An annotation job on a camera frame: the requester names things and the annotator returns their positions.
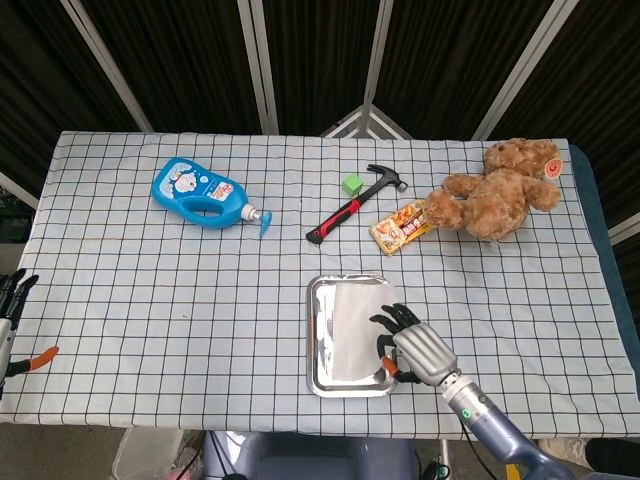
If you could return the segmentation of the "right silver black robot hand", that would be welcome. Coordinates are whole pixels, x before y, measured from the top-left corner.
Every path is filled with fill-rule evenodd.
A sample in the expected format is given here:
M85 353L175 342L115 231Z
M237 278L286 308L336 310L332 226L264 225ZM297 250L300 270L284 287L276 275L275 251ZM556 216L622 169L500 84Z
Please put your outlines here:
M458 371L458 359L440 336L405 305L381 307L369 318L386 329L376 339L383 368L399 383L440 386Z

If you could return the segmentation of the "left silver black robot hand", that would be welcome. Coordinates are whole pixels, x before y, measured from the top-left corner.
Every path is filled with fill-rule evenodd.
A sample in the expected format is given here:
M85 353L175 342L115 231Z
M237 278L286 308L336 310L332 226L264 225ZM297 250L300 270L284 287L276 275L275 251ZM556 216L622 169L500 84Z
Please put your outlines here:
M37 357L11 360L14 340L29 292L39 280L38 275L24 280L25 275L26 270L20 268L11 275L1 276L1 389L4 389L7 378L42 368L51 363L59 352L58 346L52 346Z

